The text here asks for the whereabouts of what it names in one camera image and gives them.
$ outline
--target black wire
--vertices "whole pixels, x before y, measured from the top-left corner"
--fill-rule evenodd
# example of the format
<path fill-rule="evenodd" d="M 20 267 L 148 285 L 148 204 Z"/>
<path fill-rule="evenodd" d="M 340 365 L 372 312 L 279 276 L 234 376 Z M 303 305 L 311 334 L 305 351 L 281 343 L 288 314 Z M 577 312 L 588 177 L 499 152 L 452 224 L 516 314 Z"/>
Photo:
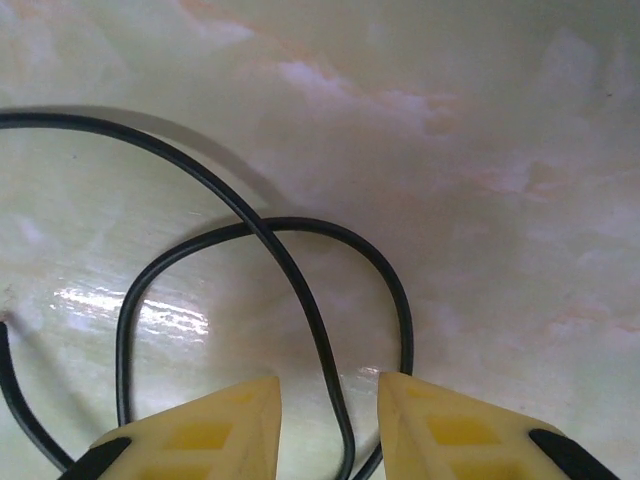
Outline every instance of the black wire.
<path fill-rule="evenodd" d="M 27 434 L 29 440 L 60 471 L 71 468 L 73 459 L 47 433 L 22 395 L 13 369 L 11 350 L 9 348 L 9 333 L 4 322 L 0 322 L 0 388 L 9 411 L 18 422 L 18 425 L 20 425 L 20 428 Z"/>
<path fill-rule="evenodd" d="M 79 115 L 34 112 L 0 114 L 0 130 L 11 128 L 53 128 L 82 131 L 107 136 L 142 148 L 143 150 L 164 158 L 198 180 L 223 200 L 244 222 L 243 224 L 231 225 L 208 232 L 195 239 L 188 240 L 178 247 L 174 247 L 145 268 L 129 289 L 120 311 L 116 332 L 116 404 L 118 424 L 124 425 L 133 420 L 131 400 L 133 334 L 137 306 L 148 285 L 162 270 L 168 268 L 168 266 L 180 258 L 184 258 L 191 253 L 195 253 L 195 251 L 221 243 L 222 241 L 255 234 L 276 259 L 280 268 L 287 276 L 307 318 L 344 445 L 342 462 L 335 478 L 336 480 L 347 480 L 351 475 L 355 462 L 355 438 L 340 386 L 340 378 L 338 376 L 335 359 L 333 358 L 331 344 L 313 294 L 296 263 L 291 258 L 291 255 L 274 234 L 274 230 L 278 229 L 276 227 L 282 227 L 279 229 L 298 229 L 327 235 L 355 248 L 373 263 L 389 286 L 394 302 L 396 303 L 396 309 L 398 310 L 401 334 L 401 371 L 411 373 L 413 367 L 411 313 L 402 285 L 386 259 L 363 238 L 347 229 L 328 222 L 302 218 L 261 219 L 234 190 L 196 160 L 175 147 L 133 128 L 102 119 Z M 221 236 L 225 234 L 232 235 L 228 238 Z M 188 253 L 185 253 L 187 249 L 194 248 L 195 250 L 189 250 Z M 0 382 L 4 383 L 3 377 L 0 377 Z M 44 429 L 42 429 L 39 424 L 37 425 L 41 431 L 44 432 Z M 21 424 L 21 426 L 24 429 L 25 426 L 31 427 L 32 425 Z M 357 480 L 368 478 L 379 465 L 381 459 L 382 452 L 380 445 L 378 445 L 354 478 Z"/>

